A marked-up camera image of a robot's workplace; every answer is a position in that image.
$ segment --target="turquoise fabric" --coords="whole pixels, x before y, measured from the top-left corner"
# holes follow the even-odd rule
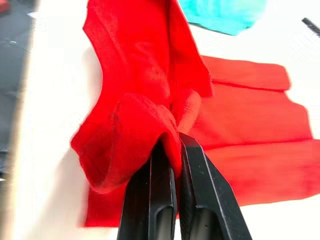
[[[189,23],[237,35],[258,20],[267,0],[179,0],[179,3]]]

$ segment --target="red cloth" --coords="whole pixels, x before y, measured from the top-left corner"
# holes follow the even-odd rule
[[[84,31],[103,72],[98,102],[71,141],[90,183],[85,226],[118,226],[126,183],[158,139],[179,177],[178,131],[203,145],[241,204],[319,192],[319,143],[305,109],[284,94],[282,67],[204,57],[211,97],[211,78],[175,0],[90,0]],[[292,145],[297,151],[281,145],[302,140]]]

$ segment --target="white surface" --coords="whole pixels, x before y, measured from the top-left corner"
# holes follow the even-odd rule
[[[320,26],[317,1],[269,0],[253,28],[237,37],[191,27],[203,55],[284,65],[289,97],[309,111],[320,138]],[[23,102],[14,133],[14,178],[4,240],[113,240],[117,229],[79,228],[86,179],[70,139],[99,96],[101,70],[82,31],[85,0],[42,0],[32,36]],[[254,240],[319,240],[320,195],[241,208]],[[175,238],[179,239],[179,224]]]

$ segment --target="gray floor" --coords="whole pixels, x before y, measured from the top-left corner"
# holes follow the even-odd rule
[[[11,9],[0,14],[0,173],[6,156],[21,72],[34,10],[33,0],[10,0]]]

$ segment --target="folded fabric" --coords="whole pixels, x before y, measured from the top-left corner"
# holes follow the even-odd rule
[[[270,143],[312,139],[306,110],[284,93],[290,84],[283,67],[202,59],[175,0],[90,0],[84,31],[103,72],[100,97],[71,140],[90,183],[86,227],[119,225],[126,183],[159,139],[176,178],[180,176],[178,132],[202,144],[241,204],[320,192],[319,148],[292,145],[299,149],[294,152],[277,145],[278,150],[263,151]],[[257,146],[235,148],[237,158],[228,155],[234,145]],[[291,163],[286,154],[295,160]],[[246,168],[246,178],[235,172],[242,171],[240,166]],[[296,188],[306,174],[308,184]],[[284,178],[279,197],[272,185]]]
[[[179,0],[179,3],[189,23],[237,35],[260,18],[267,0]]]

